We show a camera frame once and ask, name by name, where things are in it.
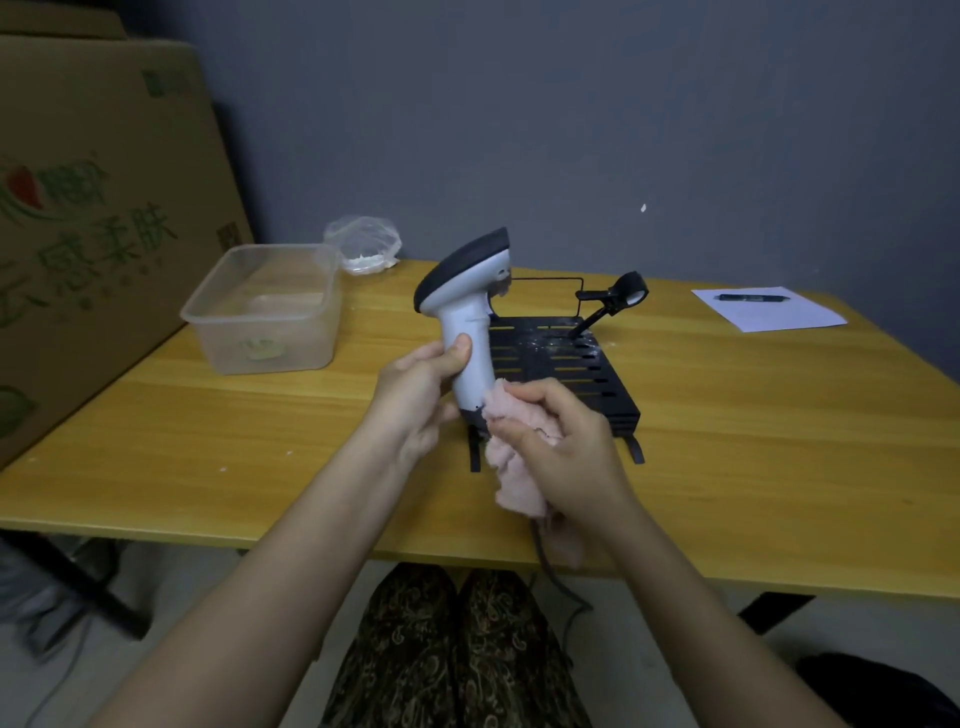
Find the person's right hand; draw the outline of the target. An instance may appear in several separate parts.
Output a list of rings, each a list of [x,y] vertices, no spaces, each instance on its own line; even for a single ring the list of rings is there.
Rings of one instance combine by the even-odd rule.
[[[558,418],[563,438],[550,450],[517,450],[547,502],[597,537],[639,504],[607,419],[554,378],[507,382],[524,402]]]

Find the person's left hand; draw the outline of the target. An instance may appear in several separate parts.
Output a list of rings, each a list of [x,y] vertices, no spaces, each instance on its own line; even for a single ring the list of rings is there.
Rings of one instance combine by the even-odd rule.
[[[362,423],[364,437],[405,473],[437,445],[441,428],[460,418],[450,379],[417,370],[417,348],[391,361],[378,375]]]

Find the pink cleaning cloth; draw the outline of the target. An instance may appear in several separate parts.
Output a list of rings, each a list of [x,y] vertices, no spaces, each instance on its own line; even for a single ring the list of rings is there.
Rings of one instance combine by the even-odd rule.
[[[565,435],[558,418],[540,404],[517,398],[506,389],[506,384],[506,379],[498,378],[484,395],[482,415],[486,424],[515,420],[550,446],[557,445]],[[565,568],[579,569],[585,557],[583,539],[541,493],[522,456],[510,443],[494,435],[487,440],[485,456],[499,482],[496,503],[533,521],[534,535],[545,539],[547,556]]]

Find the white and grey barcode scanner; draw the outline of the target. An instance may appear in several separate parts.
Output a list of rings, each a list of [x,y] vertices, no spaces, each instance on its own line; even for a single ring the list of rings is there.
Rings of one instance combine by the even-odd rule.
[[[452,391],[462,418],[482,436],[488,436],[484,398],[496,381],[489,334],[495,315],[491,298],[504,295],[511,282],[510,237],[501,226],[455,249],[414,291],[414,310],[439,321],[446,348],[462,334],[470,340],[470,357],[454,376]]]

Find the person's left forearm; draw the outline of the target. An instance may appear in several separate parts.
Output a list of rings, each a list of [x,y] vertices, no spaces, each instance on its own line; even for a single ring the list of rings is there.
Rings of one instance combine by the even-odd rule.
[[[277,728],[437,437],[364,421],[87,727]]]

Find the person's right forearm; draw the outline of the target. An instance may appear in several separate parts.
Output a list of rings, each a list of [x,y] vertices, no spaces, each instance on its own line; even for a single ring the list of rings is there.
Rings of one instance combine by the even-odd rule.
[[[636,499],[570,517],[608,553],[700,728],[847,728]]]

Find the black slotted metal stand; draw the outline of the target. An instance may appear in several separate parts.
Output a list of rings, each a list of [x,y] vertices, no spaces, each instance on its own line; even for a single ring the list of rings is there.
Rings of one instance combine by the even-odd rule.
[[[625,273],[598,290],[585,289],[584,278],[574,275],[516,275],[513,281],[578,282],[577,311],[570,317],[501,317],[493,311],[489,348],[494,374],[511,382],[559,380],[606,418],[613,436],[625,442],[632,462],[643,465],[636,436],[641,411],[592,332],[603,317],[630,310],[647,297],[642,275]]]

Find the crumpled clear plastic bag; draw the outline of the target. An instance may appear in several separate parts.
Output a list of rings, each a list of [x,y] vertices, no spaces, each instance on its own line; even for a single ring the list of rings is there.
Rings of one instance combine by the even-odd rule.
[[[325,227],[322,241],[337,249],[341,270],[352,276],[378,274],[400,262],[402,238],[386,218],[344,216]]]

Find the clear plastic container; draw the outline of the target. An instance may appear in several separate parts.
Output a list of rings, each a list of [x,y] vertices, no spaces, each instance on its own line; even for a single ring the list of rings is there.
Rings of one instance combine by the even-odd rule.
[[[328,244],[238,246],[186,300],[181,319],[220,375],[326,368],[340,323],[340,260]]]

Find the person's patterned trouser legs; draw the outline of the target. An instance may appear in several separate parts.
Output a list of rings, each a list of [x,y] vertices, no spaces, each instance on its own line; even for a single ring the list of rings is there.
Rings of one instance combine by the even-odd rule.
[[[522,577],[436,564],[380,582],[319,728],[593,728],[558,637]]]

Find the white paper sheet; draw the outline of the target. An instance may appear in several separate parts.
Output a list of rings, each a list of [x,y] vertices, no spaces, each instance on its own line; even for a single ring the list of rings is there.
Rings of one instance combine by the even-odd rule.
[[[783,286],[694,289],[692,293],[744,334],[826,329],[844,326],[839,313]],[[720,294],[774,294],[790,297],[786,302],[722,302]]]

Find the black table leg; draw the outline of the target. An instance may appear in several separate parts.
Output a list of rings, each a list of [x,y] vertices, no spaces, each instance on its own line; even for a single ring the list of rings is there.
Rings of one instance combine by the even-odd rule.
[[[88,613],[96,614],[135,641],[142,641],[147,636],[152,626],[150,615],[139,613],[111,592],[110,581],[119,570],[118,551],[111,541],[107,543],[110,569],[101,579],[91,576],[52,540],[39,532],[0,528],[0,543],[10,547],[48,577],[52,577],[54,582],[65,588]]]
[[[758,636],[765,636],[811,601],[815,595],[764,591],[738,612],[739,619]]]

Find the large printed cardboard box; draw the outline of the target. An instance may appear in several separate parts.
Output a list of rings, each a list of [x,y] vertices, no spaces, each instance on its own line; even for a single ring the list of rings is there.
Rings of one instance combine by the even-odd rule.
[[[0,471],[145,358],[255,238],[196,50],[0,0]]]

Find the black bag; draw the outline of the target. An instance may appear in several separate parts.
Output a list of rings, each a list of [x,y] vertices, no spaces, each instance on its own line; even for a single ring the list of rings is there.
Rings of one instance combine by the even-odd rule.
[[[960,706],[915,673],[836,652],[802,657],[796,672],[851,728],[960,728]]]

